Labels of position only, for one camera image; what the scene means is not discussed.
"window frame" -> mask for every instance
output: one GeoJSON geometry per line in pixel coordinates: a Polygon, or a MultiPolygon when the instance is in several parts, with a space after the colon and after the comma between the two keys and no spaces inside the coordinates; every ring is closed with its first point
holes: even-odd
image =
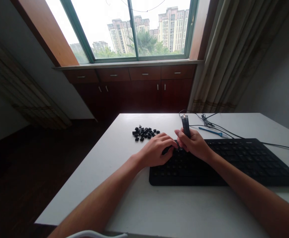
{"type": "Polygon", "coordinates": [[[77,36],[77,39],[89,60],[89,63],[82,63],[84,64],[93,64],[93,63],[118,63],[118,62],[134,62],[134,61],[149,61],[149,60],[179,60],[179,59],[188,59],[190,57],[190,51],[192,46],[192,38],[193,38],[193,31],[195,26],[195,19],[196,13],[198,9],[198,3],[200,0],[191,0],[190,1],[190,8],[187,20],[187,29],[186,29],[186,36],[185,36],[185,45],[184,45],[184,54],[181,55],[161,55],[161,56],[139,56],[138,52],[138,44],[137,38],[134,28],[134,19],[133,19],[133,11],[132,11],[132,4],[131,0],[127,0],[128,8],[129,8],[129,15],[130,15],[130,26],[132,29],[133,35],[133,42],[135,48],[135,57],[117,57],[117,58],[103,58],[103,59],[96,59],[90,44],[87,40],[85,32],[81,26],[75,8],[72,4],[71,0],[60,0],[64,11],[69,19],[69,22],[72,25],[72,28],[77,36]]]}

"overcast sky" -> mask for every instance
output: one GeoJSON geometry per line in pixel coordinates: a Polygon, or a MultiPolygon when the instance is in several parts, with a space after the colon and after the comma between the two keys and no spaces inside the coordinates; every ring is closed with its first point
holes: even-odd
{"type": "MultiPolygon", "coordinates": [[[[66,40],[69,44],[78,43],[78,39],[66,16],[62,4],[59,0],[46,0],[55,19],[57,20],[66,40]]],[[[105,41],[113,50],[107,24],[112,23],[112,19],[120,18],[122,21],[130,20],[129,9],[122,0],[72,0],[80,23],[84,29],[90,46],[95,41],[105,41]]],[[[147,11],[157,5],[162,0],[131,0],[132,9],[147,11]]],[[[179,10],[189,9],[190,0],[165,0],[160,6],[149,12],[133,12],[134,16],[140,15],[143,19],[150,19],[150,29],[157,29],[159,25],[158,14],[166,12],[168,7],[177,6],[179,10]]]]}

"hand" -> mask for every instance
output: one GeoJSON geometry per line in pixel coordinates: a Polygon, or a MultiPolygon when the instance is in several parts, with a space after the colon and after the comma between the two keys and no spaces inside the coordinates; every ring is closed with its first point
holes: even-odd
{"type": "Polygon", "coordinates": [[[190,139],[184,134],[183,127],[181,130],[175,130],[174,132],[177,135],[177,142],[179,146],[181,146],[187,152],[191,152],[193,155],[205,162],[212,157],[212,149],[209,148],[203,137],[196,130],[190,129],[190,139]]]}
{"type": "Polygon", "coordinates": [[[165,133],[157,134],[150,139],[150,141],[135,154],[140,168],[165,164],[172,157],[174,147],[171,147],[164,155],[162,155],[162,151],[170,145],[178,148],[177,143],[165,133]]]}

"window pane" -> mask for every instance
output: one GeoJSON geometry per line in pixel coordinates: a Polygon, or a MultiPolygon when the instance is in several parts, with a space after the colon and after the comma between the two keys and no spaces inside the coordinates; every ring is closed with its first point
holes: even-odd
{"type": "Polygon", "coordinates": [[[131,3],[139,56],[184,54],[190,0],[131,3]]]}
{"type": "Polygon", "coordinates": [[[135,57],[128,6],[117,0],[72,4],[96,59],[135,57]]]}
{"type": "Polygon", "coordinates": [[[78,63],[89,63],[59,0],[46,0],[78,63]]]}

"blue screwdriver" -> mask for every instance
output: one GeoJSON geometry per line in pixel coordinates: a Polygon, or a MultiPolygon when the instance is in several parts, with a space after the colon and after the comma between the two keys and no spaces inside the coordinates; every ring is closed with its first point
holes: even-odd
{"type": "Polygon", "coordinates": [[[198,129],[205,130],[205,131],[208,131],[208,132],[211,132],[211,133],[217,134],[217,135],[219,135],[220,137],[223,136],[223,133],[222,133],[222,132],[219,132],[219,133],[218,133],[218,132],[214,132],[214,131],[210,131],[210,130],[204,129],[204,128],[202,128],[202,127],[199,127],[198,129]]]}

